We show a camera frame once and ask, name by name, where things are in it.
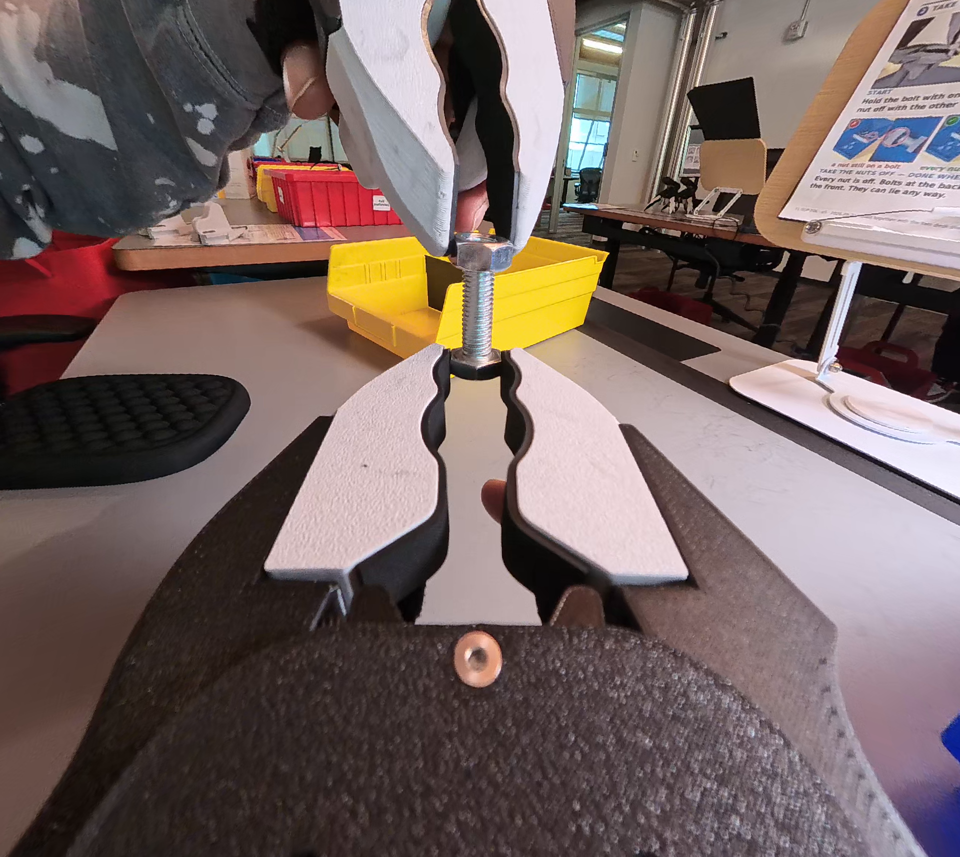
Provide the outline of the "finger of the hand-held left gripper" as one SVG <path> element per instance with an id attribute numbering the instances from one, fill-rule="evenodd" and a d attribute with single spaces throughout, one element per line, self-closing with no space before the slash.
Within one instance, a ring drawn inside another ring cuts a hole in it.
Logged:
<path id="1" fill-rule="evenodd" d="M 359 182 L 381 192 L 435 256 L 448 253 L 457 161 L 443 117 L 446 83 L 427 34 L 434 0 L 339 0 L 327 81 Z"/>
<path id="2" fill-rule="evenodd" d="M 486 218 L 518 253 L 541 213 L 565 104 L 548 0 L 453 0 L 448 25 L 458 189 L 486 184 Z"/>

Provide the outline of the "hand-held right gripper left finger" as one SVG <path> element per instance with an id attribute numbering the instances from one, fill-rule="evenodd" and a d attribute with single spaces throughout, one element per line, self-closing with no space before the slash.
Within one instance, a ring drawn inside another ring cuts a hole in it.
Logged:
<path id="1" fill-rule="evenodd" d="M 345 613 L 363 587 L 421 613 L 449 550 L 449 394 L 450 351 L 431 344 L 338 408 L 267 555 L 270 578 L 331 584 Z"/>

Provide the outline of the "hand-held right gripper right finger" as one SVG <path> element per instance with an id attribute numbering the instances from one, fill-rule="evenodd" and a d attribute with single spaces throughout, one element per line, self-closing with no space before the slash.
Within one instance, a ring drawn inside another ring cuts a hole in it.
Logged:
<path id="1" fill-rule="evenodd" d="M 511 453 L 503 523 L 595 587 L 690 575 L 618 419 L 526 350 L 504 353 Z"/>

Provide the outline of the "silver hex nut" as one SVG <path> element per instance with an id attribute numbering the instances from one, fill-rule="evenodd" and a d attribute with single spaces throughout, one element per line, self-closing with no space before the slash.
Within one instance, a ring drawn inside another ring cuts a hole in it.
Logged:
<path id="1" fill-rule="evenodd" d="M 501 354 L 493 349 L 485 356 L 474 357 L 466 353 L 463 347 L 449 351 L 450 374 L 467 381 L 486 381 L 496 379 L 501 373 Z"/>

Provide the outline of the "yellow plastic bin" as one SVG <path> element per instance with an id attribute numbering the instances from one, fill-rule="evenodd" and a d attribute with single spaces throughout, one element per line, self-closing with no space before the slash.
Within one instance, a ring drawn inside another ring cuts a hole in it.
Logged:
<path id="1" fill-rule="evenodd" d="M 496 276 L 492 345 L 533 347 L 580 327 L 607 253 L 531 238 Z M 328 261 L 328 306 L 355 333 L 400 358 L 462 344 L 462 274 L 413 238 L 342 242 Z"/>

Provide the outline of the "silver hex bolt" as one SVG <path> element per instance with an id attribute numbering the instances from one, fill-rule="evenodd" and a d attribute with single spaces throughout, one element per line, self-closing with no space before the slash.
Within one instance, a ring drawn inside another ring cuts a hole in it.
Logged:
<path id="1" fill-rule="evenodd" d="M 462 275 L 462 345 L 481 357 L 494 350 L 495 277 L 510 269 L 516 250 L 508 239 L 479 232 L 457 233 L 451 259 Z"/>

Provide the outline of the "blue plastic bin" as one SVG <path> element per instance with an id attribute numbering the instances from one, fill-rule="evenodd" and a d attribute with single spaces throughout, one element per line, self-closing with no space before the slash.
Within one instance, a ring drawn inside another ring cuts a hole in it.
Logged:
<path id="1" fill-rule="evenodd" d="M 954 780 L 952 786 L 952 799 L 955 807 L 959 807 L 959 760 L 960 760 L 960 749 L 959 749 L 959 729 L 960 729 L 960 718 L 957 714 L 953 720 L 943 729 L 941 732 L 941 743 L 945 751 L 949 754 L 951 760 L 953 761 L 954 767 Z"/>

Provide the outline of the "person's left forearm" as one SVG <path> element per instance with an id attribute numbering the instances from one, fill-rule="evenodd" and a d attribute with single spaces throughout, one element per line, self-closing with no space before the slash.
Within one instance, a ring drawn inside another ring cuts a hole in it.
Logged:
<path id="1" fill-rule="evenodd" d="M 255 0 L 2 0 L 1 256 L 115 238 L 215 195 L 286 123 Z"/>

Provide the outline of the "person's left hand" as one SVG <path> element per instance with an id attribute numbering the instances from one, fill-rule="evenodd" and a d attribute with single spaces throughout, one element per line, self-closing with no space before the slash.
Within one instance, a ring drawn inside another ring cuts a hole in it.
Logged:
<path id="1" fill-rule="evenodd" d="M 317 42 L 297 42 L 282 54 L 282 77 L 287 106 L 300 119 L 329 117 L 340 124 L 340 109 L 331 93 L 326 59 Z M 458 194 L 456 232 L 477 231 L 489 208 L 487 180 L 474 182 Z"/>

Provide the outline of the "red storage bin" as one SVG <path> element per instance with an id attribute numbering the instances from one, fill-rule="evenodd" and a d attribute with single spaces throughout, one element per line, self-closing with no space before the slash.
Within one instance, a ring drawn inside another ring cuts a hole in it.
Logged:
<path id="1" fill-rule="evenodd" d="M 300 228 L 395 227 L 402 219 L 378 189 L 361 185 L 348 169 L 265 167 L 273 207 Z"/>

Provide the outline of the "black desk gadget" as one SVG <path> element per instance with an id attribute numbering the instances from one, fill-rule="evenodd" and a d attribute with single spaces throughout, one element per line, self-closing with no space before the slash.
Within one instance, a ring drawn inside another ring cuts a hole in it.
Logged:
<path id="1" fill-rule="evenodd" d="M 678 180 L 665 177 L 644 210 L 667 215 L 691 214 L 698 204 L 696 200 L 698 188 L 699 177 L 696 175 L 681 176 Z"/>

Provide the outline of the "wooden background desk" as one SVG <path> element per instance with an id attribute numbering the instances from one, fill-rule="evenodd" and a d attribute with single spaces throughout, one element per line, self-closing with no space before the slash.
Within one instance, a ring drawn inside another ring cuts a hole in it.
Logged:
<path id="1" fill-rule="evenodd" d="M 565 204 L 582 218 L 582 232 L 606 242 L 606 262 L 599 285 L 614 287 L 621 247 L 628 245 L 669 256 L 674 269 L 693 269 L 705 278 L 702 302 L 727 323 L 752 333 L 752 342 L 773 348 L 780 339 L 786 313 L 796 294 L 808 254 L 786 249 L 760 233 L 744 230 L 735 218 L 650 213 L 623 206 Z M 785 261 L 760 323 L 754 324 L 714 298 L 722 277 L 735 281 L 744 273 L 767 274 Z"/>

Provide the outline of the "red floor crate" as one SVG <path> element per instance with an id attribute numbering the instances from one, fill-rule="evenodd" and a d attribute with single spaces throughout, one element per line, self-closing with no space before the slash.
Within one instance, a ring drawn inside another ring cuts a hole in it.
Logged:
<path id="1" fill-rule="evenodd" d="M 916 352 L 888 341 L 841 346 L 836 361 L 844 371 L 919 399 L 927 399 L 937 381 L 936 375 L 921 367 Z"/>
<path id="2" fill-rule="evenodd" d="M 657 287 L 642 287 L 627 294 L 627 297 L 682 317 L 690 322 L 711 326 L 713 308 L 702 300 L 684 296 Z"/>

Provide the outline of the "background board stand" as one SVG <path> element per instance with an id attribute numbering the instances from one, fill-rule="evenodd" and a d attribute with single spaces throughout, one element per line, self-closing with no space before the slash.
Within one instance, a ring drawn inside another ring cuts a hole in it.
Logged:
<path id="1" fill-rule="evenodd" d="M 767 147 L 762 140 L 754 78 L 692 88 L 687 99 L 702 131 L 697 216 L 724 217 L 742 196 L 758 196 L 766 182 Z"/>

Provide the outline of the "white board stand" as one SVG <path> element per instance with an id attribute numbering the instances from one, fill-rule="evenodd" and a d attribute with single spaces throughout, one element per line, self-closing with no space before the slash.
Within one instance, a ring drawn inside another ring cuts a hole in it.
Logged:
<path id="1" fill-rule="evenodd" d="M 728 380 L 740 396 L 885 467 L 959 497 L 958 415 L 846 371 L 839 342 L 862 263 L 847 261 L 816 362 L 785 360 Z"/>

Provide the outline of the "wooden side table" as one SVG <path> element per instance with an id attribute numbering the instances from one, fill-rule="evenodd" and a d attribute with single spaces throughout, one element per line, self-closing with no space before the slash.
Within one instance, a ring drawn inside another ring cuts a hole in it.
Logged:
<path id="1" fill-rule="evenodd" d="M 278 226 L 279 234 L 266 242 L 237 239 L 224 244 L 191 243 L 187 246 L 161 246 L 143 236 L 129 235 L 112 248 L 116 267 L 125 272 L 147 272 L 323 262 L 328 260 L 332 247 L 339 243 L 409 236 L 402 225 L 295 227 L 256 198 L 222 199 L 220 203 L 234 227 Z"/>

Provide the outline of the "instruction sheet on stand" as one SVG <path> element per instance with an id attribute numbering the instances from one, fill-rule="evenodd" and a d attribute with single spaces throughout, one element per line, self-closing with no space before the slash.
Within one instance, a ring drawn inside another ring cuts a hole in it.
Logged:
<path id="1" fill-rule="evenodd" d="M 879 54 L 908 2 L 909 0 L 881 0 L 858 23 L 761 191 L 753 217 L 760 235 L 778 248 L 802 251 L 824 259 L 859 261 L 901 272 L 958 281 L 959 272 L 956 269 L 805 242 L 802 240 L 802 226 L 797 221 L 781 218 L 786 203 L 839 120 L 841 112 Z"/>

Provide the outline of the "printed instruction sheet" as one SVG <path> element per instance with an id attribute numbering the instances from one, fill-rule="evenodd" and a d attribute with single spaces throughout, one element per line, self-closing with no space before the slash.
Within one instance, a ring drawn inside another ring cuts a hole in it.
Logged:
<path id="1" fill-rule="evenodd" d="M 870 247 L 958 252 L 959 0 L 908 0 L 781 211 Z"/>

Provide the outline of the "red plastic tub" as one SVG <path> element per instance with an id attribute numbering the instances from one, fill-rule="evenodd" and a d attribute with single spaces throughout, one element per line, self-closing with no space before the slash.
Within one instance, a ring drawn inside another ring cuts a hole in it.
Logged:
<path id="1" fill-rule="evenodd" d="M 114 263 L 115 239 L 55 231 L 33 258 L 1 262 L 1 314 L 76 316 L 99 322 L 126 294 L 194 286 L 189 270 L 123 271 Z M 59 379 L 84 338 L 28 345 L 1 357 L 2 395 Z"/>

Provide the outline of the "white plastic bracket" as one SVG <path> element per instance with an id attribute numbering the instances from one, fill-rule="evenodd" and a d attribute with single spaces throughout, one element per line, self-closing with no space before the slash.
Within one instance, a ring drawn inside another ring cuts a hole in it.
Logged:
<path id="1" fill-rule="evenodd" d="M 219 247 L 246 238 L 249 227 L 230 223 L 217 201 L 202 205 L 198 215 L 177 214 L 163 218 L 139 233 L 162 248 Z"/>

